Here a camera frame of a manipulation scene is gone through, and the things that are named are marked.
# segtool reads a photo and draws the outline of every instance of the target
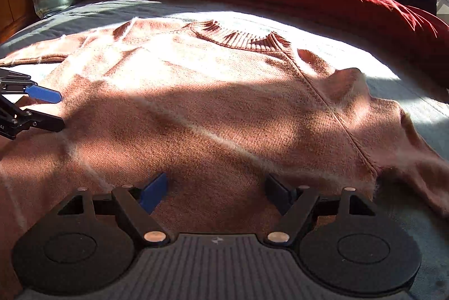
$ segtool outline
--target sweater sleeve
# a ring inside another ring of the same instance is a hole
[[[399,103],[370,96],[356,68],[336,70],[317,84],[378,176],[404,181],[449,217],[449,162],[418,134]]]

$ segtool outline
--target black plastic mount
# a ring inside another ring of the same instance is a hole
[[[142,248],[167,244],[169,236],[138,203],[141,192],[129,185],[92,196],[82,187],[67,196],[16,242],[21,284],[46,294],[91,292],[122,275]],[[151,242],[146,233],[165,237]]]
[[[275,246],[293,248],[304,270],[334,291],[360,297],[408,290],[421,264],[416,242],[354,188],[323,197],[313,188],[290,188],[270,175],[266,193],[283,217]],[[335,221],[314,229],[319,216]]]
[[[272,175],[265,188],[283,214],[265,238],[175,241],[139,204],[141,188],[95,196],[80,188],[17,241],[13,266],[28,289],[21,300],[410,298],[419,249],[373,203],[353,188],[323,197]],[[314,229],[323,215],[336,219]]]
[[[0,95],[0,135],[16,139],[23,130],[35,127],[50,132],[60,132],[65,124],[59,116],[53,116],[35,110],[22,110]]]

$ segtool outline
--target knit sweater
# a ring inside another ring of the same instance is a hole
[[[167,172],[153,217],[171,233],[267,233],[279,220],[264,196],[269,172],[324,195],[352,186],[370,198],[383,174],[448,215],[449,165],[399,104],[371,97],[358,69],[335,70],[276,33],[133,19],[36,43],[0,66],[51,61],[63,62],[41,85],[63,101],[30,108],[67,127],[31,128],[1,152],[8,297],[19,289],[13,244],[80,186],[106,192]]]

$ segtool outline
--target ribbed rubber surface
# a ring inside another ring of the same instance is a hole
[[[165,248],[145,249],[124,277],[98,292],[71,297],[26,290],[19,300],[344,300],[315,284],[286,250],[255,235],[181,234]],[[389,300],[411,300],[405,293]]]

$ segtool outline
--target sweater seam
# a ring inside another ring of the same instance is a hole
[[[375,174],[375,176],[377,176],[377,166],[371,161],[371,159],[369,158],[369,155],[360,147],[360,145],[358,144],[358,141],[356,138],[354,138],[352,136],[352,134],[348,131],[346,125],[343,123],[342,119],[340,118],[340,116],[338,115],[337,112],[334,111],[334,109],[329,105],[329,103],[326,101],[326,99],[321,96],[321,94],[318,92],[318,90],[315,88],[315,86],[313,85],[313,83],[309,80],[309,78],[302,73],[301,69],[298,67],[298,65],[293,61],[293,59],[291,57],[289,57],[289,55],[282,51],[282,53],[285,55],[285,57],[287,58],[287,60],[290,62],[291,65],[293,65],[293,67],[295,68],[295,70],[304,78],[304,80],[307,82],[307,84],[309,85],[309,87],[313,90],[313,92],[321,99],[321,101],[326,105],[326,107],[329,109],[329,111],[331,112],[331,114],[334,116],[334,118],[336,119],[336,121],[338,123],[340,123],[340,126],[343,128],[344,132],[346,133],[347,137],[349,138],[349,140],[351,141],[351,143],[353,144],[353,146],[355,147],[355,149],[357,150],[357,152],[360,154],[360,156],[363,158],[363,160],[365,161],[365,164],[367,165],[367,167],[372,170],[373,174]]]

